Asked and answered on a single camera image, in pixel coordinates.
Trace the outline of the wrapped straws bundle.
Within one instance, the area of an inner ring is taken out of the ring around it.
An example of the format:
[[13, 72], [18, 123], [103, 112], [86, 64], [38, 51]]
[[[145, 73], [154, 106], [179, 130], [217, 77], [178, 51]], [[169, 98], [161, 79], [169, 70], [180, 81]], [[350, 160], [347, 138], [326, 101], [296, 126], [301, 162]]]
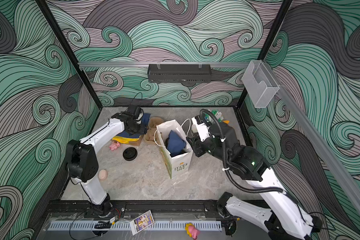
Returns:
[[219, 112], [218, 110], [211, 110], [211, 112], [214, 114], [214, 116], [217, 118], [217, 119], [221, 119], [223, 117], [222, 113]]

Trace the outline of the black wall shelf tray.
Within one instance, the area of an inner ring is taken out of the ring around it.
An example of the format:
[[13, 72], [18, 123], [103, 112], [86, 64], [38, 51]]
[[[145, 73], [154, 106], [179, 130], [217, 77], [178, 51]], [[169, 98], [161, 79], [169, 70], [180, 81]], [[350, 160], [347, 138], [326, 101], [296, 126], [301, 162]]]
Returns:
[[149, 65], [147, 74], [151, 83], [208, 83], [212, 79], [210, 65]]

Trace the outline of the aluminium wall rail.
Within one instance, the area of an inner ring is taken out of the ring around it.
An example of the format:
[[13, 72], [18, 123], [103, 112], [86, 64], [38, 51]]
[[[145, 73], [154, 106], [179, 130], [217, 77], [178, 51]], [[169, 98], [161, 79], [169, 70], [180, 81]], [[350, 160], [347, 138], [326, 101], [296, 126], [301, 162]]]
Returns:
[[81, 68], [147, 68], [149, 65], [210, 65], [211, 68], [246, 68], [249, 62], [129, 62], [129, 61], [83, 61], [78, 62]]

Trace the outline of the single navy blue napkin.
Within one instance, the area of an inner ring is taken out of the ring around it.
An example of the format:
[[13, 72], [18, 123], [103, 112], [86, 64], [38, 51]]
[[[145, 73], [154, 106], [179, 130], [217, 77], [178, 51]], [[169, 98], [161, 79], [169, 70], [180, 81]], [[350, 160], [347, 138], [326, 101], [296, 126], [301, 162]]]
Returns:
[[166, 149], [172, 158], [185, 153], [186, 142], [173, 130], [165, 141]]

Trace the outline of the white paper takeout bag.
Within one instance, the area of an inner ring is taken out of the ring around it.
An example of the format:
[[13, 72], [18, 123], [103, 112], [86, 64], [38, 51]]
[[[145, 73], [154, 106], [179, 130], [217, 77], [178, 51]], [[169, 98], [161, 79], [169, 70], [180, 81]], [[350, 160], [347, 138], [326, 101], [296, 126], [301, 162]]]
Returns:
[[[171, 130], [176, 132], [186, 142], [185, 153], [174, 158], [170, 156], [170, 153], [165, 146], [165, 141]], [[170, 179], [174, 179], [186, 173], [191, 165], [193, 150], [187, 142], [186, 137], [187, 135], [183, 130], [183, 125], [179, 124], [176, 120], [167, 121], [157, 126], [155, 143], [160, 149]]]

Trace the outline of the brown cardboard napkin tray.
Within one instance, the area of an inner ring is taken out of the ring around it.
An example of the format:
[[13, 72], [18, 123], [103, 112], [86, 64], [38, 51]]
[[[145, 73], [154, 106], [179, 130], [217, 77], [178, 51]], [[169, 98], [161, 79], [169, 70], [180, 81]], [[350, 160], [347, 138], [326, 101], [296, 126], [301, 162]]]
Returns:
[[129, 142], [128, 144], [134, 147], [139, 147], [141, 143], [143, 142], [144, 137], [141, 136], [137, 141]]

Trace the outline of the stack of black cup lids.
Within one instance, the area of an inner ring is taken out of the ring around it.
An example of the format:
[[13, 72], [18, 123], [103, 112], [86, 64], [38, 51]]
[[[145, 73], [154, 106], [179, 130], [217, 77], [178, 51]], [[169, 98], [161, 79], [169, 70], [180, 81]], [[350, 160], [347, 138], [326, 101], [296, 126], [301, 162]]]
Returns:
[[136, 148], [129, 147], [123, 151], [123, 158], [128, 162], [133, 161], [137, 156], [138, 151]]

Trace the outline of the pink yellow toy figure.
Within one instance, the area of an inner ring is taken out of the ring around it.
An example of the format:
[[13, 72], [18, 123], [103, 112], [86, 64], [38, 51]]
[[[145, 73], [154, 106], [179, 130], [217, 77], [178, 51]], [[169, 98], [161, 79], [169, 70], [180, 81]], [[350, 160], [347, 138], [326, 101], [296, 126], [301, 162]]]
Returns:
[[197, 240], [200, 231], [192, 223], [187, 223], [185, 230], [190, 238], [192, 238], [193, 240]]

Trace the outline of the colourful picture card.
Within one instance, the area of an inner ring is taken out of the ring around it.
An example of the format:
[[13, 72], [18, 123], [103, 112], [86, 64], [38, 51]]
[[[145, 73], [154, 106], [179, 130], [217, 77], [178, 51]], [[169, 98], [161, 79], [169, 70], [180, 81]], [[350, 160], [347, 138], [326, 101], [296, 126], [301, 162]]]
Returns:
[[155, 223], [152, 212], [149, 210], [130, 222], [132, 235], [147, 229]]

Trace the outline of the pink squishy toy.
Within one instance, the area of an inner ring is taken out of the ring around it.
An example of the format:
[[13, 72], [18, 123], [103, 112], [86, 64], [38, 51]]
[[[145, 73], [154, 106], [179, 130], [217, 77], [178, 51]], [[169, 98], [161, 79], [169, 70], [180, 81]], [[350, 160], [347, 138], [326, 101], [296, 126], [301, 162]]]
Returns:
[[112, 141], [109, 148], [111, 151], [117, 150], [121, 144], [119, 142]]

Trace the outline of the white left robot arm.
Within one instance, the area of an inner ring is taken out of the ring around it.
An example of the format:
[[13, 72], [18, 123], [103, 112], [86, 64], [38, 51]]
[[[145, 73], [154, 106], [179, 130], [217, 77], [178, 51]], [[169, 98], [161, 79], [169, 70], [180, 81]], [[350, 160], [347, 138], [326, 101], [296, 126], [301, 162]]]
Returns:
[[109, 216], [112, 204], [109, 194], [100, 183], [97, 153], [122, 132], [130, 135], [145, 134], [147, 127], [142, 123], [143, 116], [144, 111], [139, 107], [116, 113], [94, 133], [79, 141], [71, 140], [67, 143], [65, 163], [69, 177], [73, 183], [81, 186], [89, 198], [92, 210], [99, 217]]

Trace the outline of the black corner frame post right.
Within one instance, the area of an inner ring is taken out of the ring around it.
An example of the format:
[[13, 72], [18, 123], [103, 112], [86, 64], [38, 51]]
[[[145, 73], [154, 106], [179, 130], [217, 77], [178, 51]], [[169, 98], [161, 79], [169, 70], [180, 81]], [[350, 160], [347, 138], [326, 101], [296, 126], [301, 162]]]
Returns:
[[[271, 28], [270, 28], [270, 33], [268, 34], [267, 38], [266, 38], [266, 41], [262, 47], [262, 50], [258, 56], [258, 58], [256, 60], [260, 60], [260, 61], [263, 61], [265, 63], [265, 58], [274, 42], [274, 40], [276, 39], [276, 36], [282, 26], [282, 23], [288, 13], [288, 10], [290, 9], [292, 5], [292, 1], [283, 1], [280, 8], [279, 8], [279, 11], [276, 15], [276, 18], [274, 19], [272, 25], [271, 25]], [[240, 108], [243, 106], [244, 104], [244, 101], [245, 101], [245, 98], [249, 96], [246, 88], [243, 90], [243, 93], [237, 103], [237, 108]]]

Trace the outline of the black corner frame post left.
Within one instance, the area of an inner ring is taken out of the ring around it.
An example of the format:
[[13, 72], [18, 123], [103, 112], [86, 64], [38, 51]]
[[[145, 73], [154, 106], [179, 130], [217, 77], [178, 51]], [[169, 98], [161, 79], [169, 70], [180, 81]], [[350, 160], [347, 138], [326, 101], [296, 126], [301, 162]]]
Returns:
[[94, 88], [92, 87], [91, 82], [89, 81], [89, 78], [88, 78], [87, 74], [85, 73], [85, 71], [80, 69], [79, 61], [78, 61], [77, 57], [75, 56], [72, 48], [70, 47], [68, 41], [64, 37], [64, 34], [63, 34], [61, 28], [59, 27], [55, 17], [53, 16], [53, 13], [51, 12], [50, 8], [48, 7], [47, 2], [44, 0], [35, 0], [35, 2], [37, 3], [37, 5], [38, 5], [39, 9], [41, 10], [42, 14], [44, 15], [46, 21], [48, 22], [48, 24], [51, 27], [52, 31], [54, 32], [55, 36], [57, 37], [59, 43], [62, 45], [63, 50], [65, 51], [65, 53], [68, 56], [68, 59], [72, 63], [75, 71], [79, 75], [83, 84], [89, 91], [95, 104], [97, 105], [99, 110], [102, 110], [103, 105], [100, 102], [100, 99], [98, 98]]

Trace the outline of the navy blue napkin stack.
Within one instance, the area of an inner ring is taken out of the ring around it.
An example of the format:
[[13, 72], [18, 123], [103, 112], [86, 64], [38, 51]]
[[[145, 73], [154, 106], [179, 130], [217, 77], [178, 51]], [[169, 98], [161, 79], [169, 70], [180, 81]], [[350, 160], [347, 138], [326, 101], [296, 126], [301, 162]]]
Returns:
[[119, 134], [121, 137], [137, 139], [147, 133], [151, 114], [143, 114], [139, 121], [128, 118], [124, 122], [125, 130]]

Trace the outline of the brown cup sleeve pile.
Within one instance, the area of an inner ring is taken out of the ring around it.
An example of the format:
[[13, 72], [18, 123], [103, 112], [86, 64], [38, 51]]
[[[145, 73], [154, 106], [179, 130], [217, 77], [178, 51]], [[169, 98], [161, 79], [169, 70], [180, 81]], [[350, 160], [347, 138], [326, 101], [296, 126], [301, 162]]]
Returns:
[[148, 123], [147, 133], [144, 135], [144, 140], [147, 144], [155, 145], [155, 132], [157, 126], [162, 124], [164, 120], [160, 117], [151, 117]]

